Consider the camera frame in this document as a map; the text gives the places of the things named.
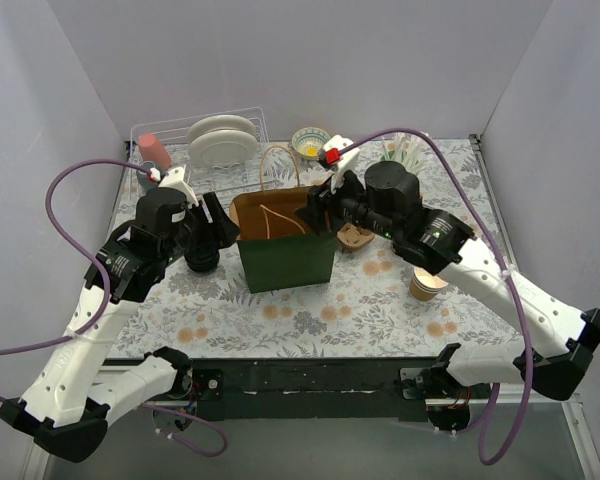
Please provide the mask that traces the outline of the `green paper bag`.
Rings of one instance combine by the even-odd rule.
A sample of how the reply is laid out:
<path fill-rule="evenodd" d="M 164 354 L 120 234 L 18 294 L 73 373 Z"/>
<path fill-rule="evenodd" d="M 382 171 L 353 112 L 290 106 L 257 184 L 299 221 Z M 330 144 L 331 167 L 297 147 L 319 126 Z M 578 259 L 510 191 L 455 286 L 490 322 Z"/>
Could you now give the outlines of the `green paper bag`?
<path fill-rule="evenodd" d="M 331 280 L 336 238 L 318 236 L 295 214 L 304 206 L 308 188 L 300 181 L 298 162 L 291 151 L 274 145 L 274 150 L 289 154 L 295 170 L 292 188 L 265 186 L 265 160 L 260 161 L 259 189 L 236 196 L 229 215 L 237 223 L 237 240 L 246 285 L 253 294 L 325 284 Z"/>

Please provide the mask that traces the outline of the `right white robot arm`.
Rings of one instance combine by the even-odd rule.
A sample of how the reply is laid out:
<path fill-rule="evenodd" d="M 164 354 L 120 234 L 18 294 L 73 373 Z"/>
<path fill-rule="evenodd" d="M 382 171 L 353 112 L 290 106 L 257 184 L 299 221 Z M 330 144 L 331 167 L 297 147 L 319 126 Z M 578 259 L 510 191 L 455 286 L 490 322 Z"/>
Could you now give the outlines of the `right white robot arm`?
<path fill-rule="evenodd" d="M 571 397 L 600 344 L 600 310 L 566 305 L 519 272 L 504 270 L 488 245 L 453 214 L 423 205 L 418 178 L 399 163 L 383 161 L 364 177 L 352 171 L 308 190 L 297 216 L 319 235 L 345 223 L 390 240 L 395 253 L 470 295 L 517 331 L 523 343 L 446 346 L 411 382 L 427 394 L 455 397 L 466 387 L 521 384 L 552 400 Z"/>

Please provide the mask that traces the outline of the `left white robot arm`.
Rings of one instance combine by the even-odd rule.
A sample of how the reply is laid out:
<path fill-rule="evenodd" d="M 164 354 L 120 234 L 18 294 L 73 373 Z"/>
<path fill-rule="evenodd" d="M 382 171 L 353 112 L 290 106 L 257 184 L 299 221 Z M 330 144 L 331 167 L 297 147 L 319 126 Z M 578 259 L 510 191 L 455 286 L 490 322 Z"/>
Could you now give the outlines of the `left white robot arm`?
<path fill-rule="evenodd" d="M 145 401 L 191 397 L 197 386 L 192 362 L 170 347 L 147 354 L 113 381 L 97 385 L 94 380 L 122 328 L 167 268 L 184 259 L 191 270 L 210 272 L 220 250 L 238 235 L 213 192 L 198 206 L 174 188 L 142 196 L 134 218 L 116 227 L 98 251 L 61 343 L 37 380 L 20 397 L 3 401 L 0 419 L 46 452 L 79 463 L 114 422 Z"/>

